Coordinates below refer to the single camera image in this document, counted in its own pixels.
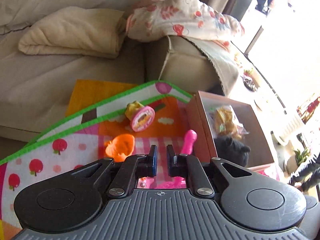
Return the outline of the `pink plastic strainer toy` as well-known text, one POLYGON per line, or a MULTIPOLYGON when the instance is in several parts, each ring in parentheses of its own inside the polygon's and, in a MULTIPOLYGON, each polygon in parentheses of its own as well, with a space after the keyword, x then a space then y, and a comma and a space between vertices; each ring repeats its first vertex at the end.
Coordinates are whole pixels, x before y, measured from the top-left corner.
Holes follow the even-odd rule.
MULTIPOLYGON (((183 154, 192 154, 193 145, 197 140, 197 133, 190 129, 185 133, 184 143, 181 149, 183 154)), ((165 181, 157 183, 156 178, 144 177, 138 181, 137 187, 139 189, 183 189, 185 188, 185 179, 182 177, 175 177, 172 181, 165 181)))

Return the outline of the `orange plastic pumpkin half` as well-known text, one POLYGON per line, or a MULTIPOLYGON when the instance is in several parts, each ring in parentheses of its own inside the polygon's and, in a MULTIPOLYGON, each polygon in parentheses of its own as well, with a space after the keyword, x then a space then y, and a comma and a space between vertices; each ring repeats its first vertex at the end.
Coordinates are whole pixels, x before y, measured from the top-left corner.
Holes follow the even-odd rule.
POLYGON ((113 158, 116 163, 123 162, 131 156, 135 149, 135 137, 131 134, 121 134, 105 142, 105 155, 113 158))

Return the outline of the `black plush toy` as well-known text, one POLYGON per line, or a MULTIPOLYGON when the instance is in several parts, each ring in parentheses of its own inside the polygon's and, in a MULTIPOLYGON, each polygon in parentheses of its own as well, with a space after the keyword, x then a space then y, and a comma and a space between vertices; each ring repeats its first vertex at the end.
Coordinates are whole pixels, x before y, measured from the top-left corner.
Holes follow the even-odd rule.
POLYGON ((251 148, 230 136, 214 138, 217 156, 227 161, 233 162, 242 167, 246 167, 249 160, 251 148))

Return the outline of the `packaged bread snack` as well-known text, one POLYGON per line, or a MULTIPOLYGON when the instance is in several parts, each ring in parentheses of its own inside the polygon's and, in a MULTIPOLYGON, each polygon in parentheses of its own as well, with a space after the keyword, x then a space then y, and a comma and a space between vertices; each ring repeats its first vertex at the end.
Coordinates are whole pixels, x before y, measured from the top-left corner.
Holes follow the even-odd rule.
POLYGON ((231 105, 213 106, 209 110, 209 116, 213 121, 213 129, 218 137, 230 136, 241 140, 249 134, 244 125, 239 121, 231 105))

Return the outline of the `colourful play mat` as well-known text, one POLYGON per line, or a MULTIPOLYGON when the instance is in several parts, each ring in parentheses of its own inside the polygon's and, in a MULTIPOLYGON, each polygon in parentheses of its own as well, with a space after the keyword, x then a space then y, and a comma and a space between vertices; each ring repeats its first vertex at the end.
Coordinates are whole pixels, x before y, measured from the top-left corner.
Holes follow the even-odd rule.
POLYGON ((183 137, 191 128, 187 117, 190 94, 162 81, 131 88, 55 124, 27 146, 1 161, 1 239, 11 239, 21 230, 14 213, 14 199, 25 187, 82 167, 105 156, 107 143, 121 134, 135 137, 134 153, 158 148, 157 183, 169 179, 166 146, 181 152, 183 137), (151 126, 134 132, 124 112, 138 101, 155 111, 151 126))

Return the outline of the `pink cardboard box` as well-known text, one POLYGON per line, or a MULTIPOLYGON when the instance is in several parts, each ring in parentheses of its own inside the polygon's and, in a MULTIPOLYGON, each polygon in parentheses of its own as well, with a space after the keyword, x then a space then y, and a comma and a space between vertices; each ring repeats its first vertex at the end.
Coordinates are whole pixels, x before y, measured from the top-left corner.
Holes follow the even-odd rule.
POLYGON ((186 111, 189 127, 197 133, 194 152, 200 161, 218 157, 215 142, 226 136, 251 148, 247 168, 260 171, 274 163, 272 142, 266 139, 251 105, 198 91, 186 111))

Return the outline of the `pink round cup toy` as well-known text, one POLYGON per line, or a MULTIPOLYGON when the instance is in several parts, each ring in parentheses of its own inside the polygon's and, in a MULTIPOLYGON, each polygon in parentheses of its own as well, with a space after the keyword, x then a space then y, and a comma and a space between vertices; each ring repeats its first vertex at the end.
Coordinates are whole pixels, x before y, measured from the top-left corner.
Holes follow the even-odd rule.
POLYGON ((134 101, 127 105, 125 116, 130 120, 130 126, 134 132, 142 132, 152 124, 155 111, 150 106, 134 101))

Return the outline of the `white pot with plant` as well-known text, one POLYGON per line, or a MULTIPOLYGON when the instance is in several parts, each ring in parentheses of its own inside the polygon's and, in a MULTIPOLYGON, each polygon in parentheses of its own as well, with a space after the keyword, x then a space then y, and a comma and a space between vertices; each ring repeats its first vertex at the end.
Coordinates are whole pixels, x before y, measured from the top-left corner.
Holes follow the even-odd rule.
POLYGON ((310 156, 310 150, 305 148, 303 151, 294 150, 294 155, 289 157, 285 162, 285 171, 287 174, 291 175, 296 172, 297 168, 307 160, 310 156))

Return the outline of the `beige sofa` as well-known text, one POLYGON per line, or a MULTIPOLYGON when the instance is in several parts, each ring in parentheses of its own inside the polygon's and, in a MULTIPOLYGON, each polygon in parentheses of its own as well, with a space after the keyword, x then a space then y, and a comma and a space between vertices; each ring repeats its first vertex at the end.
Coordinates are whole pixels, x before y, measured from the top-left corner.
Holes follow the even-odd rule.
POLYGON ((139 0, 1 0, 1 136, 29 141, 63 118, 78 79, 141 84, 163 80, 183 90, 228 95, 238 69, 227 51, 210 57, 190 41, 167 36, 151 43, 127 38, 114 59, 26 55, 18 43, 44 17, 66 7, 128 14, 139 0))

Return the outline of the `beige folded blanket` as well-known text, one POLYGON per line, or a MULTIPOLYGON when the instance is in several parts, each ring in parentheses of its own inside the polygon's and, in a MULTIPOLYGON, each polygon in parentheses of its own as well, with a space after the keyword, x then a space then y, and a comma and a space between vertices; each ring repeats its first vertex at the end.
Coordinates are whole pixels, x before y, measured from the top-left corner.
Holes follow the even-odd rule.
POLYGON ((114 59, 126 36, 123 12, 67 7, 33 24, 18 42, 26 55, 84 55, 114 59))

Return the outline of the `floral patterned quilt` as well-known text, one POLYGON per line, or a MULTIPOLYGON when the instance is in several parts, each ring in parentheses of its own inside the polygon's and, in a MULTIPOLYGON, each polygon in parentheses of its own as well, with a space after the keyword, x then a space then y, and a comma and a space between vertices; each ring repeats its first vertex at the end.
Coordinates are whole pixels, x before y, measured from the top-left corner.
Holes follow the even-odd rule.
POLYGON ((140 0, 127 19, 126 34, 140 42, 165 36, 230 41, 244 35, 241 23, 199 0, 140 0))

